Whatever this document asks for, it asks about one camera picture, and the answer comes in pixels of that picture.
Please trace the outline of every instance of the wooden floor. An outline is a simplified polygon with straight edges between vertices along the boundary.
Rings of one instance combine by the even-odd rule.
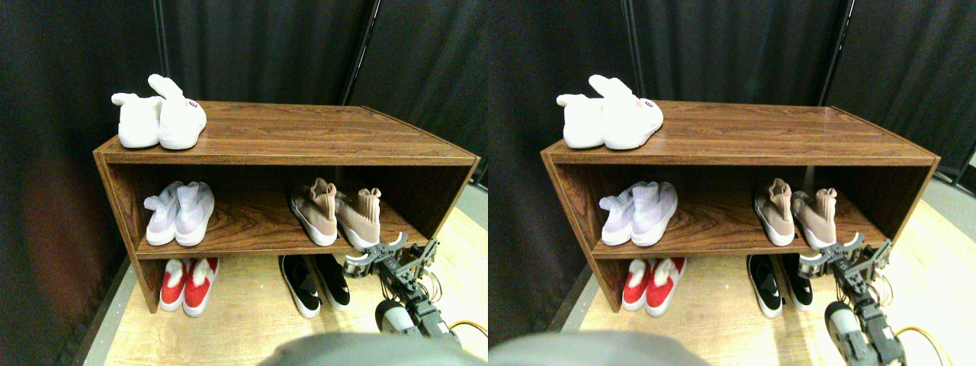
[[[488,233],[454,209],[441,229],[432,271],[444,295],[435,305],[451,324],[471,320],[488,326]],[[352,308],[332,311],[328,302],[312,319],[302,317],[274,256],[227,257],[204,314],[177,310],[150,314],[134,291],[108,352],[106,364],[256,364],[278,345],[322,332],[377,332],[374,310],[383,299],[378,277],[348,280]],[[469,326],[455,328],[465,349],[487,357],[488,341]]]
[[[824,309],[834,300],[832,277],[813,280],[812,310],[797,311],[788,300],[782,315],[767,319],[756,304],[746,257],[691,258],[688,263],[663,317],[652,318],[643,310],[613,313],[597,292],[581,331],[674,337],[713,365],[843,364],[824,323]],[[894,330],[920,327],[946,347],[954,364],[976,364],[976,243],[919,202],[883,272],[895,298],[882,310]],[[780,292],[787,294],[779,282]],[[910,364],[939,364],[922,336],[900,338]]]

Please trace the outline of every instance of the red shoe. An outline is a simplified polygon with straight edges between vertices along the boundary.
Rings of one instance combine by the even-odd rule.
[[[186,281],[183,299],[183,311],[186,315],[197,317],[203,314],[210,299],[210,290],[214,288],[217,271],[221,269],[221,261],[217,258],[194,260],[190,266],[190,279]]]
[[[183,287],[186,286],[186,262],[169,260],[166,273],[163,273],[163,286],[159,289],[159,307],[164,311],[175,311],[183,304]]]
[[[654,266],[653,279],[647,285],[647,304],[644,309],[647,314],[657,317],[665,314],[665,310],[671,305],[671,298],[674,296],[674,289],[677,282],[684,275],[684,269],[688,263],[684,258],[668,258],[658,261]]]
[[[637,311],[644,307],[644,290],[650,283],[651,274],[647,272],[648,263],[654,265],[655,260],[633,260],[630,261],[630,273],[627,274],[627,282],[624,282],[623,307],[630,311]]]

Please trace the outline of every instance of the wood grain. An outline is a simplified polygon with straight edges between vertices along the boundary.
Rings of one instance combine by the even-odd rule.
[[[959,291],[957,286],[976,282],[974,268],[976,243],[927,204],[919,203],[891,255],[891,264],[883,271],[895,291],[892,305],[882,309],[888,323],[894,330],[921,327],[946,347],[954,364],[976,364],[976,353],[971,351],[976,341],[968,336],[976,327],[976,315],[971,311],[976,293]],[[788,294],[783,278],[779,283],[780,293]],[[664,316],[652,318],[644,311],[615,313],[610,304],[594,301],[581,331],[672,337],[716,366],[843,364],[824,323],[824,310],[834,300],[834,281],[821,277],[812,281],[812,288],[812,310],[797,311],[787,299],[783,313],[767,319],[759,311],[745,257],[692,258]],[[906,333],[900,339],[910,364],[939,364],[924,338]]]
[[[358,106],[201,102],[196,146],[100,147],[109,164],[461,165],[476,156],[405,122]]]
[[[442,246],[431,270],[445,290],[436,305],[447,323],[471,320],[488,327],[488,233],[454,210],[438,236]],[[206,311],[146,312],[134,292],[126,305],[105,364],[256,364],[289,341],[322,332],[376,333],[374,310],[383,299],[379,278],[349,279],[351,309],[328,302],[318,316],[302,317],[274,256],[226,257]],[[429,279],[424,283],[429,286]],[[462,346],[487,358],[488,343],[473,328],[457,327]]]

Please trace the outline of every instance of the shoe rack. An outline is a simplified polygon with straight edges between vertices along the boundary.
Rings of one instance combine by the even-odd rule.
[[[542,151],[566,217],[615,312],[630,259],[812,251],[802,235],[785,247],[766,238],[752,198],[774,178],[794,192],[805,183],[835,187],[838,241],[861,232],[866,245],[877,247],[887,238],[897,243],[939,164],[939,156],[836,107],[658,106],[664,126],[642,147],[577,150],[560,141]],[[650,247],[603,244],[609,212],[599,208],[599,199],[638,181],[665,181],[677,190],[677,210],[664,236]]]
[[[94,151],[105,193],[142,293],[155,312],[171,258],[357,253],[343,235],[320,247],[288,206],[292,189],[321,177],[354,196],[378,187],[381,240],[437,236],[479,158],[361,106],[200,102],[207,128],[186,150],[129,149],[114,137]],[[203,241],[150,246],[142,201],[173,181],[207,183],[216,207]]]

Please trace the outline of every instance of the shoe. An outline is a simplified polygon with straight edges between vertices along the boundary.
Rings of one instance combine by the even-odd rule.
[[[833,188],[818,190],[816,198],[805,192],[793,194],[793,218],[803,228],[803,237],[811,247],[823,249],[837,242],[836,205],[837,191]]]
[[[177,215],[177,243],[192,247],[203,241],[207,233],[207,223],[214,214],[214,192],[203,182],[177,188],[180,199],[180,213]]]
[[[177,213],[180,211],[177,189],[181,186],[181,182],[170,183],[158,196],[146,197],[142,202],[147,210],[152,211],[149,225],[145,228],[145,241],[149,245],[163,245],[176,238]]]
[[[169,260],[163,273],[163,286],[159,289],[159,307],[164,311],[176,311],[183,304],[183,289],[189,272],[186,260]]]
[[[114,94],[112,103],[119,108],[119,142],[129,148],[149,147],[159,143],[160,97],[139,98],[135,94]]]
[[[793,305],[800,311],[809,311],[813,308],[813,288],[809,279],[799,276],[799,254],[784,254],[779,259],[783,271],[787,273],[787,288],[790,289]]]
[[[342,192],[336,193],[336,220],[343,227],[346,240],[360,252],[380,243],[380,190],[359,190],[352,202]]]
[[[636,186],[645,185],[639,182],[625,189],[619,195],[600,198],[600,208],[610,212],[600,238],[603,244],[609,246],[621,245],[630,241],[633,233],[633,197],[632,191]]]
[[[624,309],[637,311],[644,307],[644,304],[647,304],[644,295],[651,280],[647,266],[649,264],[653,266],[656,261],[654,259],[630,261],[630,270],[627,274],[627,282],[624,283],[624,294],[622,295],[622,307]]]
[[[327,247],[336,242],[336,186],[321,178],[315,185],[302,185],[292,192],[292,213],[299,218],[311,241]]]
[[[685,258],[667,258],[654,265],[653,278],[647,283],[647,304],[644,305],[648,315],[658,317],[665,314],[686,267],[688,262]]]
[[[214,289],[214,281],[217,280],[217,272],[221,269],[219,258],[204,258],[193,260],[189,272],[192,273],[186,281],[186,289],[183,290],[183,311],[186,315],[197,317],[203,314],[203,309],[207,307],[210,299],[211,290]]]
[[[207,127],[203,107],[185,98],[183,90],[168,77],[149,75],[149,86],[166,99],[159,111],[159,144],[173,150],[196,145]]]
[[[749,280],[762,314],[767,318],[778,316],[783,312],[783,301],[780,298],[780,288],[776,284],[773,261],[769,259],[769,255],[748,256],[746,267],[749,269]]]
[[[590,77],[590,85],[603,96],[603,144],[626,150],[644,145],[664,123],[664,113],[649,100],[636,97],[620,79]]]
[[[633,188],[633,233],[630,240],[638,247],[657,244],[677,208],[677,191],[670,183],[651,182]]]
[[[590,99],[582,94],[564,94],[555,99],[563,106],[566,124],[562,138],[572,148],[589,148],[603,144],[603,98]]]
[[[315,266],[318,267],[318,274],[322,276],[322,283],[325,283],[325,296],[329,298],[329,304],[339,311],[348,310],[349,287],[343,276],[343,267],[336,261],[336,257],[331,254],[315,255]]]
[[[790,245],[796,236],[790,211],[791,197],[790,185],[777,178],[773,185],[760,189],[752,201],[755,214],[759,215],[766,229],[766,236],[778,247]]]
[[[321,300],[318,298],[315,279],[311,277],[305,265],[305,259],[302,256],[281,256],[278,257],[278,267],[285,277],[288,290],[292,292],[295,307],[299,309],[302,316],[313,318],[318,315],[318,311],[322,308]]]

